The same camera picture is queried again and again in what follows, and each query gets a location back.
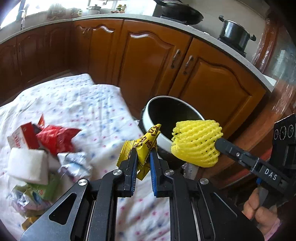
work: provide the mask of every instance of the screw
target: screw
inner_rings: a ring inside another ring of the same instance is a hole
[[[87,184],[87,180],[86,179],[81,179],[81,180],[78,181],[78,185],[79,186],[84,186],[86,184]]]
[[[119,176],[121,174],[122,174],[122,170],[120,170],[120,169],[116,169],[113,171],[113,175],[115,175],[115,176]]]
[[[174,171],[171,170],[171,169],[167,169],[167,170],[165,170],[165,174],[168,175],[168,176],[171,176],[171,175],[174,174]]]
[[[209,180],[203,177],[200,179],[200,183],[203,185],[207,185],[209,183]]]

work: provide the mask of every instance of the human hand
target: human hand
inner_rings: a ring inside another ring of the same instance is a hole
[[[277,209],[273,206],[272,210],[265,207],[259,207],[259,190],[256,188],[249,199],[244,203],[243,214],[251,219],[255,215],[255,219],[262,226],[259,228],[263,235],[267,234],[277,220]]]

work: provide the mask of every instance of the white foam block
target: white foam block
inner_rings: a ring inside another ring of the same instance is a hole
[[[43,150],[12,148],[8,174],[27,183],[48,184],[47,154]]]

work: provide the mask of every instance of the frying pan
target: frying pan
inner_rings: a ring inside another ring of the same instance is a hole
[[[166,17],[174,18],[176,20],[185,22],[188,25],[198,24],[203,20],[203,15],[190,7],[182,3],[181,1],[171,0],[154,0],[158,5],[161,6],[163,14]]]

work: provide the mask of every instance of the cabinet door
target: cabinet door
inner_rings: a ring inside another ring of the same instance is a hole
[[[205,42],[193,39],[170,95],[215,120],[228,138],[246,120],[265,94],[246,68]]]
[[[0,103],[22,90],[16,37],[0,45],[0,80]]]
[[[190,40],[171,28],[124,21],[112,84],[121,88],[133,116],[139,118],[150,98],[168,93]]]
[[[74,21],[71,28],[71,70],[76,74],[88,72],[89,67],[89,33],[88,20]]]
[[[71,22],[45,26],[45,71],[47,76],[68,69]]]
[[[89,71],[96,84],[111,84],[122,19],[90,20]]]
[[[45,76],[43,40],[44,27],[17,36],[17,57],[25,86],[36,83]]]

